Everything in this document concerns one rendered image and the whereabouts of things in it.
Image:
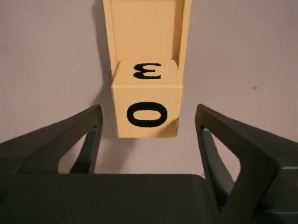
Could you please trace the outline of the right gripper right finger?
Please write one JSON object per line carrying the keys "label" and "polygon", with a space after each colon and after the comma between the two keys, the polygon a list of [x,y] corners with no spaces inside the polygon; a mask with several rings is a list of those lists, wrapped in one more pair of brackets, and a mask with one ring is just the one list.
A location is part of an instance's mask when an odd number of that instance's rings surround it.
{"label": "right gripper right finger", "polygon": [[[195,127],[219,224],[248,224],[262,211],[298,211],[298,142],[198,104]],[[212,134],[239,160],[236,183]]]}

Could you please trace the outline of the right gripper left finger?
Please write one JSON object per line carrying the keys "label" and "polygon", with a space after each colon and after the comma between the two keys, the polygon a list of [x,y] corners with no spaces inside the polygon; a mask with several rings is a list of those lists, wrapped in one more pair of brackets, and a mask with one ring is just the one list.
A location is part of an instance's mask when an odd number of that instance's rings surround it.
{"label": "right gripper left finger", "polygon": [[101,105],[0,143],[0,171],[59,173],[60,159],[87,133],[69,173],[94,173],[103,127]]}

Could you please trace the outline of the tan cube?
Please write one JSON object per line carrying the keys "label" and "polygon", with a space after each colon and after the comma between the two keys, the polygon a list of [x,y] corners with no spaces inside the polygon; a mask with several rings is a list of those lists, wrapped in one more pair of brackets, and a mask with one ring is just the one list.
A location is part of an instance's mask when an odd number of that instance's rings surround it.
{"label": "tan cube", "polygon": [[112,86],[119,138],[176,138],[183,84],[175,60],[121,60]]}

